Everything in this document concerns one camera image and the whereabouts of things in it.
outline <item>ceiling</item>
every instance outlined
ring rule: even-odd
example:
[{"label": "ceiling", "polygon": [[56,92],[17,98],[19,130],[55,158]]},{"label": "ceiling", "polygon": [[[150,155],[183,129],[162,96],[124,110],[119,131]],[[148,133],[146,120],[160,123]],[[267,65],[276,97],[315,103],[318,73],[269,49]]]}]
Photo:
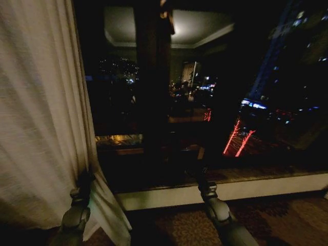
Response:
[{"label": "ceiling", "polygon": [[[233,30],[226,14],[173,10],[172,48],[194,49]],[[116,47],[135,47],[133,8],[105,8],[105,36]]]}]

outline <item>carpet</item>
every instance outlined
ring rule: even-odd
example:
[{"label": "carpet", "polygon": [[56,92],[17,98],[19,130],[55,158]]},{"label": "carpet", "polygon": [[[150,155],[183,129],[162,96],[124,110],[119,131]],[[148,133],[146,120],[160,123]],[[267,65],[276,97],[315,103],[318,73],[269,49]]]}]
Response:
[{"label": "carpet", "polygon": [[[259,245],[328,245],[328,200],[265,197],[230,201]],[[202,204],[130,211],[134,245],[222,245]],[[85,245],[112,245],[99,229]]]}]

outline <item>glass window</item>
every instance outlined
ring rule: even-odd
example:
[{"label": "glass window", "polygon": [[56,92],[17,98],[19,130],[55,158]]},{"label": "glass window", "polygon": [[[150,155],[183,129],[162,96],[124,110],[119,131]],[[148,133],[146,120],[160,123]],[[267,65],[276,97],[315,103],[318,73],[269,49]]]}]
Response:
[{"label": "glass window", "polygon": [[323,156],[327,3],[163,2],[75,1],[109,180],[139,175],[162,185],[167,174],[183,183],[187,163],[219,169],[245,158],[251,166]]}]

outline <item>patterned carpet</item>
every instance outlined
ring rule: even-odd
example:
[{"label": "patterned carpet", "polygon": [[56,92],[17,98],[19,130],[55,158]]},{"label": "patterned carpet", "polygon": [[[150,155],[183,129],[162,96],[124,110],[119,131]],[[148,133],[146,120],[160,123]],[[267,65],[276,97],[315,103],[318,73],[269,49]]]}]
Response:
[{"label": "patterned carpet", "polygon": [[[269,197],[229,202],[260,245],[328,245],[328,200]],[[134,245],[221,245],[201,204],[128,212]],[[99,229],[85,245],[112,245]]]}]

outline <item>curtain fold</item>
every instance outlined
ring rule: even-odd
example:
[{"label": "curtain fold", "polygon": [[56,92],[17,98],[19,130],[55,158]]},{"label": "curtain fold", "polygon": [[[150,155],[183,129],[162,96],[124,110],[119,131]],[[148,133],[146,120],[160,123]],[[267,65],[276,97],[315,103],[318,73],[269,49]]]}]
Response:
[{"label": "curtain fold", "polygon": [[98,222],[116,245],[129,245],[131,226],[97,161],[71,1],[0,2],[0,49],[0,220],[60,225],[70,190],[91,165],[85,235]]}]

